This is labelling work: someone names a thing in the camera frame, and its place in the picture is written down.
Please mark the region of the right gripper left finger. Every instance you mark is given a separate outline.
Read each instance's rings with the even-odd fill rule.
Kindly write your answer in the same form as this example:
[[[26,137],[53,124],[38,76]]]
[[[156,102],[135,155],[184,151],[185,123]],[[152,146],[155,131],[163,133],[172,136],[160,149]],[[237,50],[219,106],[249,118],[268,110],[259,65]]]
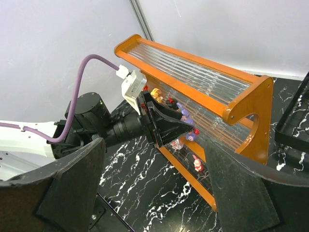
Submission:
[[[97,138],[72,154],[0,183],[2,232],[87,232],[106,146]]]

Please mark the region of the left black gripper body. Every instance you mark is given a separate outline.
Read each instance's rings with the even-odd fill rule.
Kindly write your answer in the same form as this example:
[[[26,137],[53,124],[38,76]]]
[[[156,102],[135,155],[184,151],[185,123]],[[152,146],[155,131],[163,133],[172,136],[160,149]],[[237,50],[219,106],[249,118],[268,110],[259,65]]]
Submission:
[[[151,145],[159,146],[155,133],[155,122],[150,116],[147,102],[152,102],[150,92],[143,91],[138,96],[138,113],[132,107],[129,110],[117,111],[111,115],[108,111],[103,114],[103,138],[106,147],[121,144],[140,136],[145,136]]]

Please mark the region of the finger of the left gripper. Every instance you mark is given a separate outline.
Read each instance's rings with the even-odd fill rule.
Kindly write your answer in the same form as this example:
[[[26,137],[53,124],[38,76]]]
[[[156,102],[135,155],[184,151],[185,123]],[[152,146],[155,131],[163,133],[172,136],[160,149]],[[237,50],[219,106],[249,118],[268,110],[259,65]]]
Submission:
[[[156,101],[147,102],[149,133],[147,140],[155,147],[164,147],[184,134],[194,130],[194,126],[181,121],[179,111],[166,107]]]
[[[173,110],[171,108],[169,108],[165,101],[166,100],[163,100],[163,103],[159,103],[157,102],[150,94],[149,91],[145,90],[143,92],[144,94],[144,97],[145,97],[145,100],[147,102],[151,101],[153,103],[153,105],[156,107],[156,109],[158,111],[160,111],[162,114],[166,115],[166,116],[169,116],[169,117],[172,117],[172,118],[181,118],[181,111],[180,110]]]

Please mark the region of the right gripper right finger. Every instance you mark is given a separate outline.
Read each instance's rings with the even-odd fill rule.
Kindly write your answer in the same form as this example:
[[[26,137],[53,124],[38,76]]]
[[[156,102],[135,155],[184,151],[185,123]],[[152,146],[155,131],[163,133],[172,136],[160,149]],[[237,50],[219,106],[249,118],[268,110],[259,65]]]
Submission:
[[[258,163],[213,141],[206,165],[224,232],[307,232],[309,180]]]

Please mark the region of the purple donkey toy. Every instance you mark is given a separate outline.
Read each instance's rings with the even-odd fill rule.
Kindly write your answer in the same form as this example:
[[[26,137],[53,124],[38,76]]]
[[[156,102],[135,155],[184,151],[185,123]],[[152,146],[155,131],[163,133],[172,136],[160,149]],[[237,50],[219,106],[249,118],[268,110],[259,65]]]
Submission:
[[[179,108],[179,110],[181,111],[182,114],[182,118],[181,121],[192,125],[194,128],[192,131],[188,132],[185,135],[186,140],[188,141],[194,141],[196,139],[196,137],[200,134],[199,130],[195,127],[195,123],[193,121],[193,119],[190,117],[190,113],[187,109],[185,109],[183,107],[183,105],[181,103],[176,103],[177,107]]]

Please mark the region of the black hair princess toy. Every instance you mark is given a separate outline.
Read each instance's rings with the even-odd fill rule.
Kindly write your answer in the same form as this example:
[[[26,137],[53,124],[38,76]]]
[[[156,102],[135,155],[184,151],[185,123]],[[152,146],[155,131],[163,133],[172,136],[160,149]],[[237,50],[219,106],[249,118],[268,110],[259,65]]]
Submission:
[[[165,103],[169,108],[176,110],[176,111],[179,110],[177,106],[178,101],[175,98],[168,97]]]

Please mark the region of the pink hat girl toy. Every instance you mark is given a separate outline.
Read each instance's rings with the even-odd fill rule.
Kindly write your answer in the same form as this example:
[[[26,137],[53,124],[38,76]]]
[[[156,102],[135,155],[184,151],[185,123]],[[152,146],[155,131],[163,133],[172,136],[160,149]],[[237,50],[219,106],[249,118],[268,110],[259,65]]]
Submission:
[[[170,143],[172,149],[181,150],[183,148],[184,143],[180,139],[176,139]]]

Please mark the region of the yellow rabbit toy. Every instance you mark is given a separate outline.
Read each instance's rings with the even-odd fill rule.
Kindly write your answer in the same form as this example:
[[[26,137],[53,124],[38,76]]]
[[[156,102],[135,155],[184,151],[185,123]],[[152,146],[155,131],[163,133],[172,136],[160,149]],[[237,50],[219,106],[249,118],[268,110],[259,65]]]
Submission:
[[[160,89],[154,88],[150,94],[157,102],[162,102],[163,97],[160,96],[162,94],[162,91]]]

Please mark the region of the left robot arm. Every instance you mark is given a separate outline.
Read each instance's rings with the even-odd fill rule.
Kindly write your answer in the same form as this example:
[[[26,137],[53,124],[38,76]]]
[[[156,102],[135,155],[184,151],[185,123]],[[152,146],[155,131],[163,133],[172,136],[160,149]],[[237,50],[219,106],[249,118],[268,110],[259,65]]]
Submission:
[[[141,136],[154,147],[164,147],[195,130],[194,124],[185,121],[180,111],[158,103],[148,91],[141,92],[137,103],[140,113],[127,102],[110,113],[99,94],[86,93],[77,99],[72,123],[59,142],[50,142],[27,128],[33,127],[56,139],[65,132],[68,112],[66,119],[58,122],[1,121],[0,149],[5,154],[25,152],[59,159],[99,137],[104,139],[106,147]]]

